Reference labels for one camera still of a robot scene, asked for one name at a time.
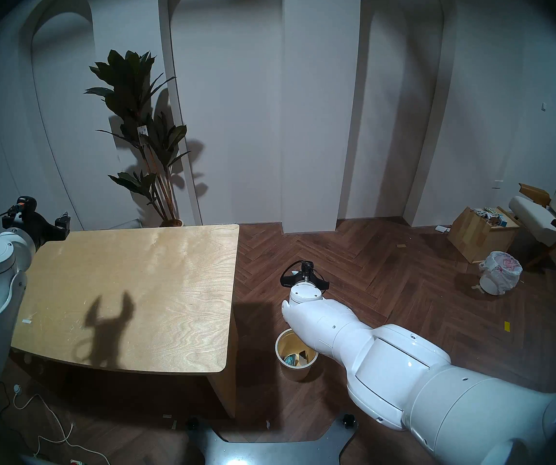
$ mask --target cardboard box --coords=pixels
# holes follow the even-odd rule
[[[494,251],[506,252],[519,231],[519,223],[498,207],[506,217],[506,226],[492,226],[469,207],[452,223],[448,240],[470,263],[480,263]]]

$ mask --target table leg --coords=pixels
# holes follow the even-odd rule
[[[237,359],[237,346],[239,337],[237,335],[237,327],[235,319],[231,312],[231,324],[228,331],[228,351],[227,365],[224,370],[219,373],[207,375],[211,387],[215,394],[218,395],[222,406],[232,419],[235,417],[236,408],[236,383],[235,383],[235,365]]]

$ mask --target white plastic bag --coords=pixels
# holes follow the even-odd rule
[[[503,295],[514,288],[523,271],[519,262],[504,252],[491,252],[478,267],[483,272],[480,286],[491,295]]]

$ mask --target black knob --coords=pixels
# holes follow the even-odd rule
[[[356,424],[356,418],[353,415],[345,414],[342,418],[342,424],[345,428],[353,428]]]

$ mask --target table top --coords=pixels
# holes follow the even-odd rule
[[[11,346],[94,368],[217,373],[238,237],[239,225],[214,225],[72,231],[48,242],[27,271]]]

